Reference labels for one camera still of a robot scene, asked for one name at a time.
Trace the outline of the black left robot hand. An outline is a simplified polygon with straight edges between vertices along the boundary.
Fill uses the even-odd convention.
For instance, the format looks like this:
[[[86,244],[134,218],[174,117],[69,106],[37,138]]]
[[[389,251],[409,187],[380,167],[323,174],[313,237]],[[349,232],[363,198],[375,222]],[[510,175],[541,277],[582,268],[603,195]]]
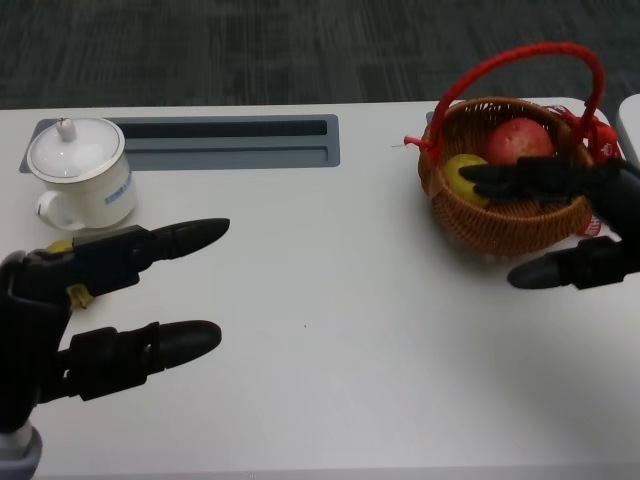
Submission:
[[[224,236],[225,218],[191,220],[155,230],[134,225],[78,237],[61,252],[15,252],[1,264],[1,431],[14,433],[39,404],[84,401],[145,384],[148,376],[198,359],[222,332],[204,320],[119,332],[113,327],[60,343],[72,316],[70,290],[92,297],[136,285],[153,263],[195,253]]]

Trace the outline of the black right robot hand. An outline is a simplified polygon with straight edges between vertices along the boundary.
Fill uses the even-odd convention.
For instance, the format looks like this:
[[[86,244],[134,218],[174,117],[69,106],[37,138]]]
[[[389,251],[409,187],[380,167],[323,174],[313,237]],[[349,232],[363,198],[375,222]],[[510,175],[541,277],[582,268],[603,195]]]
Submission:
[[[476,165],[460,169],[474,192],[490,200],[535,198],[572,200],[584,196],[595,216],[620,237],[582,240],[574,248],[526,262],[507,276],[519,289],[573,285],[589,289],[620,283],[639,271],[639,169],[611,157],[581,167],[560,157],[522,157],[512,165]]]

